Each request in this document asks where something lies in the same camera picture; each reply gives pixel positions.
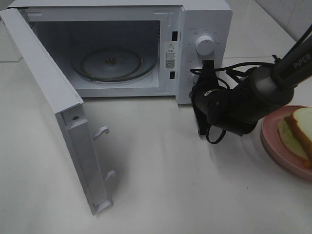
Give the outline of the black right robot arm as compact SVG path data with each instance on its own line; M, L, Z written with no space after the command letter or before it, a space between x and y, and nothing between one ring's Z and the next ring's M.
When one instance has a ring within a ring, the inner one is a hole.
M295 87L312 75L312 29L274 63L243 62L215 68L212 60L191 69L198 76L190 98L198 133L208 137L210 128L221 129L215 144L226 132L238 136L254 130L258 121L288 104Z

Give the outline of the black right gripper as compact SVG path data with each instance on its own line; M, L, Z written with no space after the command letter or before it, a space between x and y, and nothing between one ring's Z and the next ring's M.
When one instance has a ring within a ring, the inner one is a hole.
M256 127L256 122L245 123L230 115L231 89L214 74L214 61L203 60L201 75L190 92L191 104L195 113L200 136L208 136L212 126L221 129L221 136L226 132L242 136L250 133Z

